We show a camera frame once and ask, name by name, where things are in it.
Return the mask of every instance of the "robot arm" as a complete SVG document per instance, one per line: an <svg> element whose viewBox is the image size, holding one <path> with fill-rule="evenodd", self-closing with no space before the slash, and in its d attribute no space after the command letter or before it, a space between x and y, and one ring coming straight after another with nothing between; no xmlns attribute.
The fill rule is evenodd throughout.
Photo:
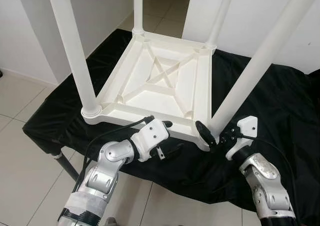
<svg viewBox="0 0 320 226"><path fill-rule="evenodd" d="M210 131L199 121L196 127L211 151L222 149L229 161L235 161L251 191L257 216L262 226L296 226L296 216L289 195L281 184L278 169L250 145L257 137L258 119L254 116L230 123L220 134L218 144Z"/></svg>
<svg viewBox="0 0 320 226"><path fill-rule="evenodd" d="M97 226L116 187L122 165L133 160L148 160L150 151L168 137L166 125L153 119L130 139L104 144L97 165L89 170L79 189L67 200L58 225Z"/></svg>

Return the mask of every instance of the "tile floor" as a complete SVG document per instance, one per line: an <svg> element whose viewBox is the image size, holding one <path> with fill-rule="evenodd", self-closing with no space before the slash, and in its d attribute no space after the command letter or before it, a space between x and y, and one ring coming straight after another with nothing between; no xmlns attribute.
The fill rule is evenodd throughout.
<svg viewBox="0 0 320 226"><path fill-rule="evenodd" d="M189 0L145 0L147 31L181 37ZM132 29L132 16L120 26ZM22 132L53 88L4 75L0 78L0 226L55 226L75 182ZM79 170L83 156L62 149ZM257 226L255 213L228 202L205 204L120 173L101 224L120 226Z"/></svg>
<svg viewBox="0 0 320 226"><path fill-rule="evenodd" d="M148 32L182 37L189 0L143 0L143 28ZM131 14L119 26L131 31L134 26Z"/></svg>

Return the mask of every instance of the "black tablecloth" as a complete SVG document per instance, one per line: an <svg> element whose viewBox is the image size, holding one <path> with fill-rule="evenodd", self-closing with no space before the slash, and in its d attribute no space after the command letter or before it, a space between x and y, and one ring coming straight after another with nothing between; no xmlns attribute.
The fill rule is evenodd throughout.
<svg viewBox="0 0 320 226"><path fill-rule="evenodd" d="M87 59L95 93L98 94L132 37L117 29ZM212 114L228 94L250 58L217 50L212 57ZM258 117L258 136L273 142L287 156L295 177L299 213L307 225L320 221L320 123L317 113L319 78L291 67L272 65L243 103L236 116ZM48 154L58 154L63 146L84 154L89 141L117 125L88 125L81 117L81 102L70 75L44 101L23 127L24 132ZM96 143L121 141L134 133L128 129L106 136ZM121 170L195 200L206 203L229 201L255 210L250 188L244 177L218 152L203 152L191 142L170 138L162 146L168 153L183 146L168 159L152 158L133 162ZM289 174L277 151L263 143L252 144L280 171L282 183L292 197Z"/></svg>

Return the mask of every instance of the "table leg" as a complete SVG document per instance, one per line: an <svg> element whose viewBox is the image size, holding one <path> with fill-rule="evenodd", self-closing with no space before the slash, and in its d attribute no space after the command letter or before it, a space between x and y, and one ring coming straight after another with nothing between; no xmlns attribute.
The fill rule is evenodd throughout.
<svg viewBox="0 0 320 226"><path fill-rule="evenodd" d="M76 169L72 166L66 156L60 151L59 154L53 155L53 158L58 161L58 163L62 166L62 168L73 178L74 181L77 181L79 176Z"/></svg>

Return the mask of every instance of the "white cylindrical leg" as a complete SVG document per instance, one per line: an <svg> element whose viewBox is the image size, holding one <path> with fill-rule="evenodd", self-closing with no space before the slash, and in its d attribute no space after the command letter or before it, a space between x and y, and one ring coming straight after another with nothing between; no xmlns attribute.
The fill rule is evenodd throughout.
<svg viewBox="0 0 320 226"><path fill-rule="evenodd" d="M70 0L50 0L75 85L82 102L82 113L94 116L101 111L91 83L86 57Z"/></svg>
<svg viewBox="0 0 320 226"><path fill-rule="evenodd" d="M209 129L216 138L259 82L314 1L290 0L285 6L275 26L211 119Z"/></svg>
<svg viewBox="0 0 320 226"><path fill-rule="evenodd" d="M134 22L132 33L135 35L141 35L145 32L143 28L143 2L144 0L133 0Z"/></svg>
<svg viewBox="0 0 320 226"><path fill-rule="evenodd" d="M208 49L212 49L217 45L217 39L221 30L222 25L224 24L231 0L222 0L219 10L215 16L213 26L209 35L208 40L205 42L205 46Z"/></svg>

